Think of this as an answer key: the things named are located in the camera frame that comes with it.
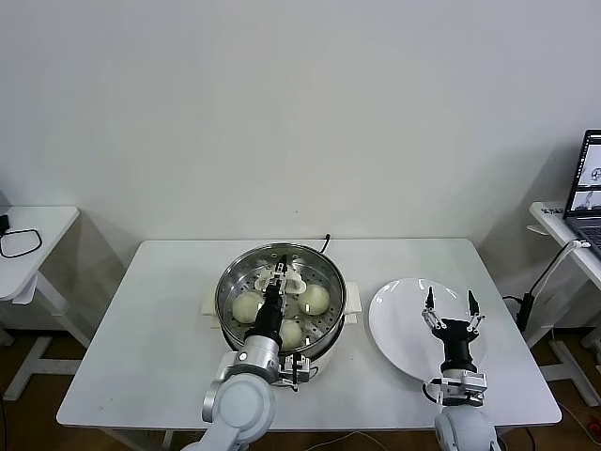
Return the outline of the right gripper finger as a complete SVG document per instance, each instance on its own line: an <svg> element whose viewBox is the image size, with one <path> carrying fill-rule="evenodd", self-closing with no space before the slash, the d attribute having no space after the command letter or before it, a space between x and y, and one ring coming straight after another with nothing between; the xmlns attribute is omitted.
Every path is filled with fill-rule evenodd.
<svg viewBox="0 0 601 451"><path fill-rule="evenodd" d="M465 320L466 330L469 334L478 335L480 324L485 319L485 315L481 312L480 305L471 290L468 291L468 308L470 319Z"/></svg>
<svg viewBox="0 0 601 451"><path fill-rule="evenodd" d="M427 291L422 317L431 332L434 332L435 330L444 330L447 328L446 324L435 310L435 299L432 288L429 288Z"/></svg>

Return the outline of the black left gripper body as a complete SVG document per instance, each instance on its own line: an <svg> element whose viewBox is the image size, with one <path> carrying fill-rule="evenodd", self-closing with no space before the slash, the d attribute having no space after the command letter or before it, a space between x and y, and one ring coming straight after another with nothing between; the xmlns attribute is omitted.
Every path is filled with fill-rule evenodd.
<svg viewBox="0 0 601 451"><path fill-rule="evenodd" d="M283 298L278 288L268 288L264 303L258 310L252 335L260 335L270 339L280 339L280 328L283 321Z"/></svg>

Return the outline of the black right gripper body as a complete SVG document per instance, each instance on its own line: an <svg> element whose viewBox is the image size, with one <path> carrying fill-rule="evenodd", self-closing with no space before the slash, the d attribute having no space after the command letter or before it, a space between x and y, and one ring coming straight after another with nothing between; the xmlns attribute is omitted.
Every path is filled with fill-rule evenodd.
<svg viewBox="0 0 601 451"><path fill-rule="evenodd" d="M476 372L470 354L470 343L478 337L478 332L469 329L470 323L462 319L442 319L442 325L432 334L443 343L444 361L440 371L466 370Z"/></svg>

